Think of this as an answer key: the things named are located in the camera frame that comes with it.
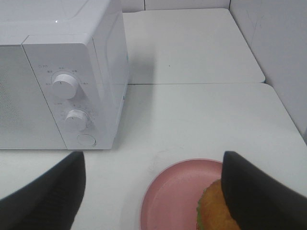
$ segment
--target white knob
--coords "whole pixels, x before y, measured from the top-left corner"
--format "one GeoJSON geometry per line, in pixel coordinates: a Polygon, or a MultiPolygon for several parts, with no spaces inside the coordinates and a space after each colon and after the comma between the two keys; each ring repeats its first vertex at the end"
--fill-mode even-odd
{"type": "Polygon", "coordinates": [[[63,99],[73,98],[78,90],[77,80],[68,74],[58,75],[52,82],[53,93],[63,99]]]}
{"type": "Polygon", "coordinates": [[[89,122],[88,115],[81,110],[70,110],[65,119],[65,126],[71,132],[82,131],[89,122]]]}

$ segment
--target white microwave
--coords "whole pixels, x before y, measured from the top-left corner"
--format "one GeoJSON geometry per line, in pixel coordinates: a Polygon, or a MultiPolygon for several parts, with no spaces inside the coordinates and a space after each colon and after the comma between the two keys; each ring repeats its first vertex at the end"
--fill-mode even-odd
{"type": "Polygon", "coordinates": [[[119,0],[0,0],[0,149],[110,149],[128,77],[119,0]]]}

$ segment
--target bread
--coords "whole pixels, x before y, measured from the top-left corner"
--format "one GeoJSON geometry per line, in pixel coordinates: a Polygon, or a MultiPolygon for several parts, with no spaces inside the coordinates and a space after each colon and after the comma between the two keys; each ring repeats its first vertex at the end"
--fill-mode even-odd
{"type": "Polygon", "coordinates": [[[197,230],[240,230],[225,203],[221,180],[205,189],[198,201],[197,230]]]}

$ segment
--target white table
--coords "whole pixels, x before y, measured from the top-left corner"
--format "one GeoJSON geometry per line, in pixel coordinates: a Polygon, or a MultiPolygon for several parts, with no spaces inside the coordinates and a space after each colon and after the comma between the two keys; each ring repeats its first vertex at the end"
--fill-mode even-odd
{"type": "Polygon", "coordinates": [[[229,10],[141,11],[124,23],[130,84],[265,81],[229,10]]]}
{"type": "MultiPolygon", "coordinates": [[[[234,150],[307,196],[307,147],[265,84],[131,85],[114,147],[86,151],[87,184],[72,230],[136,230],[150,182],[191,158],[234,150]]],[[[35,179],[68,151],[7,150],[0,197],[35,179]]]]}

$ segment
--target pink bowl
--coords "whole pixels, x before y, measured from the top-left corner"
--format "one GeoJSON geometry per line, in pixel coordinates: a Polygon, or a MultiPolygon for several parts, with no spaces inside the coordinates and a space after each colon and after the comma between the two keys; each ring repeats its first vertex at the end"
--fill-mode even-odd
{"type": "Polygon", "coordinates": [[[221,162],[205,159],[183,161],[165,169],[144,197],[141,230],[195,230],[197,202],[221,173],[221,162]]]}

